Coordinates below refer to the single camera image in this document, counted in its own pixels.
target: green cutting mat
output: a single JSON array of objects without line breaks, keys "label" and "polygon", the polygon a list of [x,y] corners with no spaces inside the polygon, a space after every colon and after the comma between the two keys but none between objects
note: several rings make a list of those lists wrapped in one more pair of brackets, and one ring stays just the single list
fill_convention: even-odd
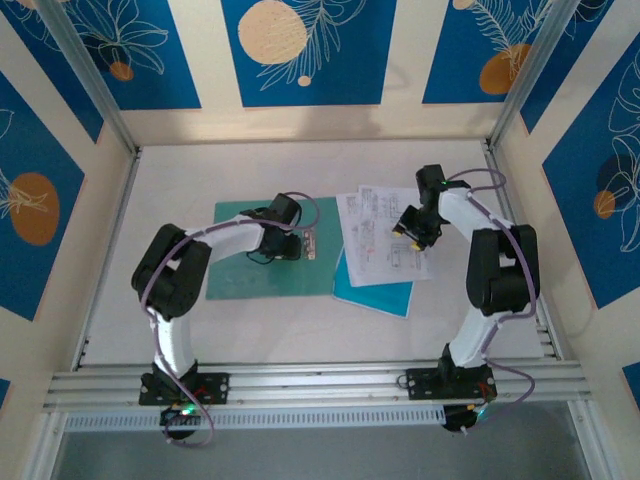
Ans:
[{"label": "green cutting mat", "polygon": [[[296,261],[274,260],[258,265],[246,255],[238,254],[209,266],[207,300],[232,298],[293,297],[331,295],[336,264],[342,249],[342,230],[336,199],[316,199],[320,207],[320,222],[314,227],[316,258]],[[238,213],[257,207],[267,207],[271,200],[217,203],[214,222],[229,220]],[[309,200],[301,200],[300,225],[311,223],[316,215]],[[264,257],[254,254],[259,261]]]}]

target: white wall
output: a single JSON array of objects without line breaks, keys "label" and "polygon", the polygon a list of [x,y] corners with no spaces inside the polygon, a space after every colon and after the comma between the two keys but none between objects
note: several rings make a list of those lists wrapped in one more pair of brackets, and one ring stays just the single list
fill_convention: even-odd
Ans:
[{"label": "white wall", "polygon": [[142,145],[485,137],[501,103],[422,105],[449,1],[398,0],[381,105],[244,109],[220,0],[170,0],[202,109],[124,116]]},{"label": "white wall", "polygon": [[526,220],[538,231],[543,291],[582,362],[630,479],[640,472],[640,412],[621,369],[640,360],[640,290],[596,309],[542,163],[639,30],[637,0],[616,0],[531,136],[518,118],[499,152]]},{"label": "white wall", "polygon": [[0,44],[0,70],[85,173],[37,319],[30,322],[0,307],[0,378],[12,386],[0,417],[0,476],[11,479],[28,454],[52,372],[71,364],[128,155],[109,128],[94,145],[2,15]]}]

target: paper document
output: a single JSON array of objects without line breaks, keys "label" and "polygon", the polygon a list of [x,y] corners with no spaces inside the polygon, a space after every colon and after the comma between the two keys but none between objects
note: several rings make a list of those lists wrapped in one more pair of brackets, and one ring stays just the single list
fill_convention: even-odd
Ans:
[{"label": "paper document", "polygon": [[336,201],[353,286],[432,278],[427,252],[392,232],[405,208],[419,205],[417,189],[361,186],[358,194],[338,195]]}]

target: white table surface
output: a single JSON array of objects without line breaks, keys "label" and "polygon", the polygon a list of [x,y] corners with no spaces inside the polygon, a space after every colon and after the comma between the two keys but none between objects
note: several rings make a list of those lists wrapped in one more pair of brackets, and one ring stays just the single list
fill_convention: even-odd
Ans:
[{"label": "white table surface", "polygon": [[[440,163],[445,175],[486,167],[479,141],[351,141],[147,147],[98,308],[83,365],[148,364],[149,324],[131,275],[158,228],[208,225],[219,201],[269,199],[282,191],[312,196],[356,191],[359,184],[416,187],[415,172]],[[470,175],[472,185],[490,183]],[[494,193],[480,199],[499,212]],[[201,363],[342,362],[436,359],[468,310],[469,245],[452,226],[433,248],[436,278],[417,282],[411,314],[400,319],[329,296],[206,301],[191,311]],[[542,356],[533,321],[506,325],[495,358]]]}]

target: purple cable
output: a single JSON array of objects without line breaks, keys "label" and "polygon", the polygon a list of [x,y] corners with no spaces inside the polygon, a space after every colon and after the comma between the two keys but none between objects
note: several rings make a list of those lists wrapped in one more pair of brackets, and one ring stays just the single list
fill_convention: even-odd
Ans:
[{"label": "purple cable", "polygon": [[158,359],[160,360],[160,363],[162,364],[162,366],[164,367],[164,371],[167,373],[167,375],[169,376],[169,378],[171,378],[171,380],[176,384],[176,386],[182,391],[182,393],[184,393],[186,395],[186,397],[191,400],[191,402],[193,402],[193,404],[198,408],[198,410],[200,410],[206,420],[207,423],[209,423],[209,434],[207,436],[207,438],[201,442],[197,442],[197,443],[186,443],[186,442],[176,442],[174,439],[170,438],[168,436],[168,429],[169,429],[169,424],[167,424],[164,433],[165,436],[167,437],[167,443],[173,444],[173,445],[178,445],[181,447],[186,447],[186,448],[196,448],[196,447],[204,447],[205,445],[209,444],[211,442],[211,440],[213,439],[213,429],[214,429],[214,424],[213,424],[213,418],[211,418],[211,415],[209,414],[208,410],[204,407],[204,405],[202,405],[202,403],[196,398],[195,395],[193,395],[189,389],[180,381],[180,379],[177,377],[177,375],[173,372],[173,370],[171,369],[171,367],[169,366],[169,364],[167,363],[167,361],[164,358],[164,354],[162,353],[162,347],[160,345],[160,333],[158,331],[158,316],[156,313],[152,313],[149,310],[147,310],[147,301],[149,299],[149,294],[151,293],[151,289],[153,288],[153,286],[155,285],[156,281],[158,280],[158,277],[160,276],[160,273],[162,272],[162,270],[164,269],[164,267],[167,266],[167,264],[171,261],[171,259],[174,257],[174,255],[182,248],[184,247],[187,243],[189,243],[191,240],[194,240],[196,238],[199,238],[203,235],[207,235],[211,232],[215,232],[216,230],[222,230],[223,228],[228,228],[228,227],[234,227],[237,225],[249,225],[249,224],[261,224],[261,225],[272,225],[275,227],[279,227],[279,228],[283,228],[283,229],[287,229],[287,230],[309,230],[310,228],[315,227],[318,222],[320,221],[320,207],[318,206],[318,203],[311,198],[309,195],[302,193],[302,192],[287,192],[284,195],[295,195],[298,197],[303,197],[307,200],[309,200],[312,205],[314,206],[315,210],[316,210],[316,218],[313,220],[313,222],[311,222],[309,225],[303,225],[303,226],[293,226],[293,225],[287,225],[284,223],[279,223],[279,222],[274,222],[272,220],[255,220],[255,219],[247,219],[247,220],[240,220],[237,222],[223,222],[223,223],[218,223],[216,225],[212,225],[210,227],[207,227],[203,230],[200,230],[198,232],[192,233],[191,235],[186,236],[185,238],[183,238],[182,240],[180,240],[170,251],[169,253],[167,253],[167,255],[162,259],[162,261],[160,262],[160,264],[158,265],[158,268],[156,268],[156,270],[153,272],[153,275],[151,275],[151,278],[149,279],[149,283],[147,284],[146,288],[144,289],[144,291],[142,292],[142,297],[140,299],[140,305],[142,307],[142,311],[145,313],[145,315],[147,315],[151,321],[151,329],[153,330],[153,339],[154,339],[154,345],[155,345],[155,353],[156,356],[158,357]]},{"label": "purple cable", "polygon": [[529,309],[529,311],[526,312],[526,313],[511,313],[511,314],[507,314],[507,315],[504,315],[503,317],[501,317],[496,322],[496,324],[493,326],[491,331],[489,332],[489,335],[485,339],[485,341],[482,344],[482,347],[480,349],[480,353],[482,354],[482,356],[484,357],[484,359],[485,359],[485,361],[487,362],[488,365],[490,365],[492,367],[496,367],[496,368],[498,368],[500,370],[503,370],[505,372],[512,373],[514,375],[519,375],[519,376],[529,380],[529,388],[527,389],[526,392],[524,392],[517,400],[512,402],[510,405],[508,405],[507,407],[505,407],[502,410],[500,410],[496,415],[494,415],[493,417],[489,417],[489,418],[495,418],[496,416],[498,416],[500,414],[503,414],[505,412],[508,412],[511,408],[523,403],[529,396],[531,396],[531,394],[533,393],[533,391],[536,388],[535,379],[531,375],[529,375],[528,373],[522,372],[520,370],[516,370],[515,368],[507,367],[505,365],[500,365],[500,364],[494,362],[493,360],[490,360],[486,356],[486,352],[489,349],[489,346],[491,345],[491,342],[493,341],[494,337],[498,333],[498,330],[500,330],[500,328],[502,327],[502,325],[505,322],[512,321],[512,320],[527,320],[527,319],[533,317],[536,314],[536,292],[535,292],[535,286],[534,286],[534,282],[533,282],[533,275],[531,274],[531,270],[529,269],[529,265],[527,264],[527,260],[524,257],[524,253],[522,252],[522,249],[520,248],[520,245],[518,245],[517,240],[515,239],[515,237],[511,233],[511,231],[501,221],[499,221],[497,218],[495,218],[493,216],[493,214],[484,207],[484,205],[482,205],[480,202],[478,202],[472,196],[472,194],[474,192],[479,192],[479,191],[482,191],[482,190],[497,190],[498,188],[504,187],[506,185],[506,183],[507,183],[507,178],[504,176],[504,174],[502,172],[500,172],[498,170],[495,170],[495,169],[491,169],[491,168],[473,168],[473,169],[470,169],[470,170],[464,170],[462,172],[456,173],[452,177],[449,177],[447,180],[452,180],[454,178],[457,178],[457,177],[460,177],[462,175],[465,175],[467,173],[472,173],[472,172],[489,172],[491,174],[497,175],[500,178],[500,183],[499,184],[492,185],[492,186],[482,186],[482,187],[471,188],[469,190],[469,195],[467,196],[467,199],[469,200],[469,203],[471,203],[474,207],[476,207],[484,216],[486,216],[494,225],[496,225],[506,235],[507,239],[509,240],[509,243],[511,243],[511,246],[513,247],[513,249],[515,251],[516,257],[518,257],[518,261],[520,262],[520,265],[522,265],[522,271],[524,273],[524,276],[525,276],[525,279],[526,279],[526,282],[527,282],[527,289],[529,291],[529,299],[530,299],[530,309]]}]

